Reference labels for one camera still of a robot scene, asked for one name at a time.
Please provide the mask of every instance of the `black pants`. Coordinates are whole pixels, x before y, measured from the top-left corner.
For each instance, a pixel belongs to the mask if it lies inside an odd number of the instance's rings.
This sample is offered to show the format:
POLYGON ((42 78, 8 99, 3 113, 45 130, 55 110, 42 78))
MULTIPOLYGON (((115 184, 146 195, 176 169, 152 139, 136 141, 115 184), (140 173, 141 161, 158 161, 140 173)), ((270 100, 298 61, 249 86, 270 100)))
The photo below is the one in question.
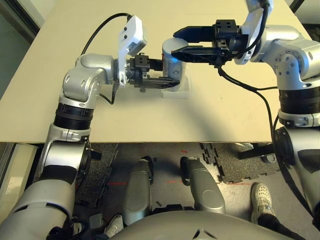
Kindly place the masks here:
POLYGON ((265 227, 267 229, 270 229, 272 231, 275 231, 277 233, 280 233, 282 235, 285 235, 289 238, 295 239, 295 240, 305 240, 303 237, 300 235, 296 234, 293 231, 290 231, 288 228, 283 226, 278 218, 271 214, 262 214, 258 218, 258 224, 262 227, 265 227))

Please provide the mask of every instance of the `wall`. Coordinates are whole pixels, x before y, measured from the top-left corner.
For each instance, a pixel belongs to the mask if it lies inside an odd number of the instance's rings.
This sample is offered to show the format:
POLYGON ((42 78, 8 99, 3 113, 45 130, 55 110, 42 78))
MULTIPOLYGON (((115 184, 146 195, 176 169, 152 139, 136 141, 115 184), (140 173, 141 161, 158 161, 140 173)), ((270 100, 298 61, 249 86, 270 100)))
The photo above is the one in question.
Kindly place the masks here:
POLYGON ((41 28, 57 0, 17 0, 34 22, 41 28))
MULTIPOLYGON (((293 0, 285 0, 290 5, 293 0)), ((303 24, 320 24, 320 0, 305 0, 295 15, 303 24)))
POLYGON ((0 99, 30 44, 0 15, 0 99))

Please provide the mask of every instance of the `person's leg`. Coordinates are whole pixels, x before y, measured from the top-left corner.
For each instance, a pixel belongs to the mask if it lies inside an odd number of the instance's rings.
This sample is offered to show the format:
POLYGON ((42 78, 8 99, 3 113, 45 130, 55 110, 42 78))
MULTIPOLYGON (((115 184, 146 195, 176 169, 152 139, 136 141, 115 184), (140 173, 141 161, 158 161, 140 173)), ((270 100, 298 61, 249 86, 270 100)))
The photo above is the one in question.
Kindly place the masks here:
POLYGON ((290 237, 292 239, 305 240, 300 235, 296 234, 295 232, 293 232, 293 231, 289 230, 288 228, 286 228, 285 226, 283 226, 279 222, 278 218, 276 218, 275 216, 273 216, 271 214, 268 214, 268 213, 262 214, 258 218, 258 224, 262 227, 273 230, 277 233, 283 234, 283 235, 290 237))
POLYGON ((265 184, 255 183, 252 186, 251 200, 253 205, 251 222, 292 239, 304 240, 303 237, 283 226, 276 218, 276 214, 272 210, 271 195, 269 189, 265 184))

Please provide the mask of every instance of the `sneaker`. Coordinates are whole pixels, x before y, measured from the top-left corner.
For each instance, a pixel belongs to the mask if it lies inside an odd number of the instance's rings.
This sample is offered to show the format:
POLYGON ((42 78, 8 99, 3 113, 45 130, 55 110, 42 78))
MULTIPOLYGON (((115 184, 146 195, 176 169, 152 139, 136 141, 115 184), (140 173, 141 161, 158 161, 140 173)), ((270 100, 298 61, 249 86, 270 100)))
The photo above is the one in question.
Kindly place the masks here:
POLYGON ((271 214, 276 216, 272 210, 272 201, 269 189, 263 183, 255 183, 251 189, 251 200, 253 211, 251 215, 251 222, 258 224, 258 218, 262 214, 271 214))
POLYGON ((109 225, 104 229, 104 234, 111 238, 119 233, 122 229, 124 229, 122 215, 116 214, 109 222, 109 225))

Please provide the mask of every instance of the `beige tabletop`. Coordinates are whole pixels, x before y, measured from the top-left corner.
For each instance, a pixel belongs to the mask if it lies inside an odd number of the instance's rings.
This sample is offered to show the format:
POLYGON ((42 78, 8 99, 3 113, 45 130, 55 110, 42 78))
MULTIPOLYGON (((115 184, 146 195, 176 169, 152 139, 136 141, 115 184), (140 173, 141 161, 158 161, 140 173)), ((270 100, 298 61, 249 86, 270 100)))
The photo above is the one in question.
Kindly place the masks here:
MULTIPOLYGON (((244 0, 60 0, 36 36, 0 101, 0 142, 44 142, 58 106, 62 80, 93 31, 109 16, 137 15, 147 29, 151 58, 161 58, 162 43, 186 26, 209 26, 216 19, 248 14, 244 0)), ((89 53, 117 57, 118 32, 125 18, 110 22, 96 36, 89 53)), ((275 0, 269 25, 291 25, 307 32, 284 0, 275 0)), ((264 102, 254 93, 219 77, 204 63, 188 63, 189 99, 163 99, 158 89, 120 88, 115 104, 99 98, 91 123, 92 142, 267 142, 271 140, 264 102)), ((265 63, 224 67, 231 76, 256 87, 276 85, 265 63)), ((110 96, 112 86, 102 93, 110 96)), ((272 116, 279 109, 278 90, 263 91, 272 116)))

